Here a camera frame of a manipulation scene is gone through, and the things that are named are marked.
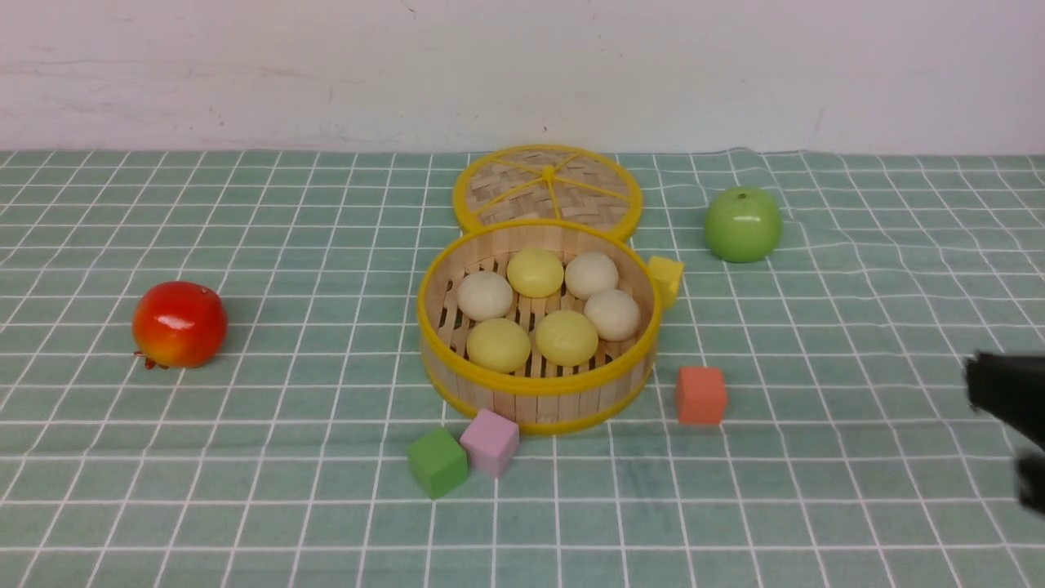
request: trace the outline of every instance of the orange cube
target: orange cube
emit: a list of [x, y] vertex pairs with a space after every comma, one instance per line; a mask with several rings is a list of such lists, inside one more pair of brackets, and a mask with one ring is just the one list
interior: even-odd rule
[[725, 378], [717, 368], [688, 366], [678, 370], [675, 409], [683, 425], [719, 425], [725, 415]]

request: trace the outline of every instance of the pink cube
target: pink cube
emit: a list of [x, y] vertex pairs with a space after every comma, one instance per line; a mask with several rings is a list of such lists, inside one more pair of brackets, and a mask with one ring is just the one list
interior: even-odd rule
[[461, 436], [461, 447], [475, 469], [500, 478], [518, 450], [519, 426], [484, 408]]

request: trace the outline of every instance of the yellow rim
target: yellow rim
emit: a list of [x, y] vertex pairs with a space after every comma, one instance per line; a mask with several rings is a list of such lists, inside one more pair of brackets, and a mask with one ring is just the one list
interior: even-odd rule
[[[421, 358], [421, 363], [424, 366], [424, 372], [427, 373], [428, 379], [432, 380], [432, 387], [439, 393], [439, 396], [446, 401], [446, 404], [450, 405], [454, 410], [457, 410], [466, 419], [474, 419], [479, 411], [474, 407], [468, 406], [467, 404], [461, 402], [461, 399], [451, 395], [443, 386], [442, 382], [436, 378], [436, 375], [428, 367], [428, 362], [424, 361], [423, 357]], [[593, 415], [591, 417], [585, 417], [584, 419], [576, 419], [574, 421], [566, 421], [563, 423], [551, 423], [547, 425], [519, 424], [519, 432], [525, 436], [565, 436], [595, 427], [596, 425], [616, 417], [627, 408], [632, 402], [634, 402], [635, 399], [638, 398], [638, 395], [642, 394], [643, 390], [646, 389], [646, 382], [649, 380], [652, 372], [653, 368], [651, 367], [646, 371], [646, 374], [643, 376], [643, 381], [638, 384], [638, 386], [628, 393], [628, 396], [624, 397], [602, 413]]]
[[[443, 345], [441, 340], [439, 340], [436, 329], [432, 326], [432, 322], [428, 321], [427, 313], [425, 313], [424, 310], [424, 300], [428, 287], [432, 285], [432, 274], [435, 267], [442, 264], [443, 260], [454, 251], [473, 238], [494, 231], [531, 226], [557, 226], [576, 229], [589, 235], [603, 238], [619, 248], [624, 254], [637, 263], [643, 269], [643, 275], [650, 281], [651, 284], [653, 284], [653, 312], [651, 313], [649, 327], [646, 329], [646, 332], [643, 333], [642, 337], [638, 338], [635, 345], [632, 346], [630, 350], [622, 354], [621, 357], [614, 359], [606, 366], [597, 368], [591, 372], [586, 372], [584, 374], [575, 374], [572, 376], [563, 376], [561, 378], [527, 378], [522, 376], [497, 374], [496, 372], [480, 368], [457, 355], [450, 351], [447, 346]], [[634, 251], [625, 245], [623, 241], [608, 238], [602, 231], [598, 231], [585, 225], [567, 222], [565, 220], [550, 220], [544, 218], [506, 220], [504, 222], [485, 226], [474, 232], [467, 233], [464, 236], [459, 237], [457, 240], [451, 242], [449, 246], [443, 249], [443, 251], [439, 253], [439, 255], [432, 261], [432, 264], [428, 265], [428, 269], [424, 273], [424, 278], [421, 280], [421, 287], [417, 292], [417, 322], [421, 328], [421, 336], [424, 337], [428, 348], [432, 349], [436, 357], [447, 364], [450, 370], [464, 378], [467, 378], [468, 380], [471, 380], [472, 382], [486, 389], [511, 395], [526, 397], [554, 397], [572, 395], [576, 394], [578, 391], [588, 389], [597, 389], [610, 380], [624, 376], [635, 364], [637, 364], [638, 361], [642, 360], [642, 358], [644, 358], [656, 344], [657, 334], [660, 331], [660, 317], [664, 313], [663, 297], [664, 293], [660, 291], [660, 288], [656, 286], [656, 281], [650, 273], [649, 267], [647, 267], [646, 263], [643, 262], [643, 259], [635, 254]]]
[[[537, 169], [537, 168], [534, 168], [534, 167], [531, 167], [529, 165], [525, 165], [522, 163], [514, 163], [514, 162], [511, 162], [511, 161], [504, 161], [502, 159], [502, 158], [504, 158], [504, 157], [506, 157], [508, 155], [511, 155], [513, 152], [517, 152], [517, 151], [520, 151], [520, 150], [542, 149], [542, 148], [543, 149], [564, 150], [564, 151], [570, 152], [570, 156], [567, 156], [566, 159], [564, 159], [558, 165], [556, 165], [554, 168], [552, 168], [551, 169], [551, 173], [542, 171], [541, 169]], [[555, 174], [559, 170], [559, 168], [561, 168], [563, 165], [565, 165], [571, 160], [576, 159], [577, 157], [580, 157], [580, 156], [584, 156], [584, 157], [594, 159], [594, 160], [598, 161], [599, 163], [605, 165], [606, 167], [609, 167], [610, 169], [612, 169], [618, 175], [621, 177], [621, 180], [624, 181], [624, 184], [626, 186], [628, 186], [628, 193], [618, 193], [618, 192], [614, 192], [614, 191], [605, 190], [605, 189], [602, 189], [602, 188], [600, 188], [598, 186], [587, 185], [587, 184], [585, 184], [583, 182], [578, 182], [578, 181], [572, 180], [570, 178], [561, 178], [561, 177], [558, 177], [558, 175]], [[468, 208], [468, 190], [469, 190], [469, 184], [471, 182], [471, 177], [475, 173], [475, 170], [480, 169], [481, 167], [484, 167], [485, 165], [488, 165], [488, 164], [494, 163], [494, 162], [503, 163], [505, 165], [511, 165], [513, 167], [517, 167], [517, 168], [522, 169], [525, 171], [530, 171], [530, 172], [536, 174], [537, 177], [534, 178], [533, 180], [529, 181], [529, 182], [526, 182], [525, 184], [522, 184], [520, 186], [516, 186], [516, 187], [514, 187], [514, 188], [506, 191], [505, 193], [502, 193], [501, 195], [496, 196], [495, 198], [493, 198], [493, 199], [491, 199], [489, 202], [484, 203], [483, 206], [479, 210], [471, 210], [471, 209], [469, 209]], [[553, 186], [553, 179], [556, 182], [561, 182], [563, 184], [577, 185], [577, 186], [583, 187], [585, 189], [589, 189], [591, 191], [596, 191], [596, 192], [599, 192], [599, 193], [602, 193], [602, 194], [605, 194], [605, 195], [610, 195], [610, 196], [613, 196], [613, 197], [620, 197], [622, 199], [628, 201], [628, 211], [624, 213], [624, 217], [621, 218], [621, 221], [618, 222], [617, 226], [614, 226], [612, 229], [610, 229], [608, 231], [605, 231], [605, 234], [607, 234], [607, 235], [609, 235], [609, 236], [611, 236], [611, 237], [613, 237], [613, 238], [616, 238], [618, 240], [625, 241], [625, 240], [631, 238], [631, 235], [634, 234], [635, 229], [638, 228], [638, 220], [642, 217], [642, 211], [643, 211], [643, 190], [638, 186], [638, 182], [635, 181], [634, 177], [631, 174], [630, 171], [628, 171], [627, 169], [625, 169], [618, 162], [613, 161], [612, 159], [610, 159], [610, 158], [608, 158], [608, 157], [606, 157], [606, 156], [604, 156], [602, 154], [598, 154], [598, 152], [590, 151], [590, 150], [587, 150], [587, 149], [583, 149], [583, 148], [580, 148], [580, 147], [568, 146], [568, 145], [560, 145], [560, 144], [553, 144], [553, 143], [549, 143], [549, 144], [530, 144], [530, 145], [519, 145], [519, 146], [509, 147], [509, 148], [505, 148], [505, 149], [501, 149], [501, 150], [497, 150], [497, 151], [494, 151], [494, 152], [487, 154], [487, 155], [485, 155], [485, 156], [477, 159], [475, 161], [473, 161], [471, 163], [471, 165], [469, 165], [468, 167], [466, 167], [464, 169], [464, 171], [461, 172], [461, 174], [458, 177], [457, 182], [454, 184], [454, 214], [457, 215], [458, 224], [461, 226], [461, 230], [463, 232], [470, 233], [470, 232], [475, 232], [475, 231], [482, 230], [485, 227], [487, 227], [487, 225], [484, 225], [483, 222], [481, 222], [479, 220], [479, 217], [477, 216], [478, 212], [482, 212], [486, 208], [488, 208], [488, 207], [492, 206], [493, 204], [496, 204], [497, 202], [500, 202], [500, 201], [508, 197], [509, 195], [511, 195], [512, 193], [515, 193], [516, 191], [525, 189], [525, 188], [527, 188], [529, 186], [532, 186], [533, 184], [536, 184], [536, 183], [539, 183], [539, 182], [547, 182], [549, 184], [549, 193], [552, 196], [552, 204], [553, 204], [553, 207], [555, 209], [555, 218], [556, 219], [561, 219], [562, 218], [562, 213], [559, 210], [558, 201], [557, 201], [556, 195], [555, 195], [555, 188]]]

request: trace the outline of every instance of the bamboo steamer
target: bamboo steamer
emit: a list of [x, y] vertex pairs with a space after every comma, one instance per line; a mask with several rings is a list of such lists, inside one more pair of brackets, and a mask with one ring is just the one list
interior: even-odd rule
[[[647, 263], [625, 243], [637, 226], [641, 206], [641, 190], [627, 170], [575, 147], [504, 149], [462, 173], [454, 207], [464, 235], [432, 262], [417, 298], [421, 359], [447, 404], [469, 419], [480, 409], [492, 410], [517, 423], [526, 434], [562, 434], [606, 421], [642, 394], [681, 265], [663, 258]], [[630, 293], [641, 311], [636, 334], [621, 343], [600, 340], [595, 357], [574, 369], [549, 362], [535, 345], [530, 361], [514, 374], [468, 361], [465, 343], [475, 323], [457, 308], [458, 285], [480, 269], [505, 275], [512, 255], [531, 246], [553, 252], [564, 264], [589, 251], [613, 259], [618, 287]], [[657, 265], [676, 265], [676, 271], [663, 275], [651, 269], [654, 259], [666, 261]], [[532, 340], [545, 315], [583, 308], [563, 285], [547, 299], [515, 292], [505, 319], [522, 326]]]

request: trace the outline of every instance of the green checkered tablecloth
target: green checkered tablecloth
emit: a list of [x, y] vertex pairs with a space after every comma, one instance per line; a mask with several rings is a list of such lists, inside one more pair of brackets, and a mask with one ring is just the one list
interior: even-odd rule
[[[1045, 586], [1028, 443], [960, 363], [1045, 348], [1045, 157], [616, 156], [633, 246], [687, 264], [654, 378], [433, 503], [405, 446], [465, 423], [411, 297], [477, 155], [0, 152], [0, 585]], [[737, 184], [780, 197], [768, 262], [703, 246]], [[177, 277], [222, 293], [225, 354], [145, 372], [131, 312]], [[675, 422], [694, 364], [721, 429]]]

